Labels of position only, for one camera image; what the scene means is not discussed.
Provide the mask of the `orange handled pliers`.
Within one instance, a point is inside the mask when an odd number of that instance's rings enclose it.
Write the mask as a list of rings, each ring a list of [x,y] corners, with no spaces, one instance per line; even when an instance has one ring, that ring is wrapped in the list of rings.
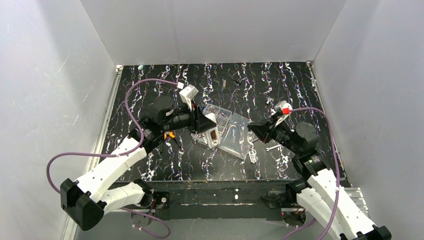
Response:
[[[168,131],[163,134],[163,141],[159,145],[159,153],[162,154],[164,150],[164,146],[166,145],[167,140],[172,140],[176,143],[179,149],[182,149],[182,144],[179,142],[177,136],[173,131]]]

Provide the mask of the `aluminium frame rail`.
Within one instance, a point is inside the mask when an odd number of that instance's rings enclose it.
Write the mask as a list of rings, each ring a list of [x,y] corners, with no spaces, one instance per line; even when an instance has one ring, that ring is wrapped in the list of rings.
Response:
[[[114,101],[116,99],[119,83],[121,81],[122,72],[124,67],[122,65],[116,65],[116,75],[112,82],[111,91],[109,93],[108,99],[106,101],[106,106],[103,111],[103,116],[101,119],[100,127],[97,132],[97,137],[94,142],[92,151],[95,154],[102,153],[104,141],[107,135],[108,125],[110,122],[110,117],[113,111]],[[77,231],[78,225],[68,216],[64,225],[64,230],[61,239],[62,240],[73,240]]]

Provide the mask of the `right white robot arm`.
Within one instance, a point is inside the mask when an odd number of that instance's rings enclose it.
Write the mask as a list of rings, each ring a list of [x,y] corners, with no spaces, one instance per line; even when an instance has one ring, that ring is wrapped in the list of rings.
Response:
[[[278,120],[252,122],[247,126],[259,140],[274,140],[294,153],[292,163],[302,179],[286,185],[284,198],[304,207],[334,240],[390,240],[391,232],[377,226],[340,185],[318,153],[319,136],[313,125],[295,129]]]

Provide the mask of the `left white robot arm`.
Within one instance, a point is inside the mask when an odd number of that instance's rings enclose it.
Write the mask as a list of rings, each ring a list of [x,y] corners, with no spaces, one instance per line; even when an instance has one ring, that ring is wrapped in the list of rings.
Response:
[[[157,97],[138,124],[141,128],[128,133],[113,151],[114,157],[105,157],[88,173],[61,183],[61,208],[83,231],[92,229],[109,212],[144,204],[153,198],[152,189],[141,180],[114,189],[110,187],[135,163],[159,147],[166,134],[186,128],[196,134],[205,133],[212,144],[219,142],[215,115],[203,114],[192,101],[175,107],[170,97]]]

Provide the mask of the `small silver wrench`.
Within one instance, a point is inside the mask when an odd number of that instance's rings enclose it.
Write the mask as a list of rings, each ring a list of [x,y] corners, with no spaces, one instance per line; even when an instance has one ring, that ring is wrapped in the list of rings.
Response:
[[[281,144],[277,144],[277,145],[274,145],[274,146],[272,146],[272,147],[266,147],[266,148],[265,148],[265,151],[266,151],[266,152],[269,152],[269,151],[274,150],[274,149],[277,149],[277,148],[279,148],[279,147],[281,147],[281,146],[282,146]]]

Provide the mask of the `clear plastic screw box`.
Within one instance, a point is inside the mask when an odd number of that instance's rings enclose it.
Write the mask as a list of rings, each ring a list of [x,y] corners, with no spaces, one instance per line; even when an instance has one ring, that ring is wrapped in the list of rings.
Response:
[[[251,151],[253,141],[257,139],[248,130],[250,120],[211,103],[203,108],[204,115],[210,113],[215,115],[220,136],[219,149],[241,160],[245,160]]]

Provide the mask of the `black hex key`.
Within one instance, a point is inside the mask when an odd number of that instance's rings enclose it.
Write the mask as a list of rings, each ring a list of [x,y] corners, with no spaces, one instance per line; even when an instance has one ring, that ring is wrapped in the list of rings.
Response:
[[[237,85],[240,86],[241,85],[241,78],[234,76],[234,75],[229,75],[229,78]]]

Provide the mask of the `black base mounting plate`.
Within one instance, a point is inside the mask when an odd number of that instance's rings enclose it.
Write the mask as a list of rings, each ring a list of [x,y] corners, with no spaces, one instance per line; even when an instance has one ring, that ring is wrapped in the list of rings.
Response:
[[[307,211],[286,192],[292,180],[146,181],[158,199],[158,218],[266,219],[304,223]]]

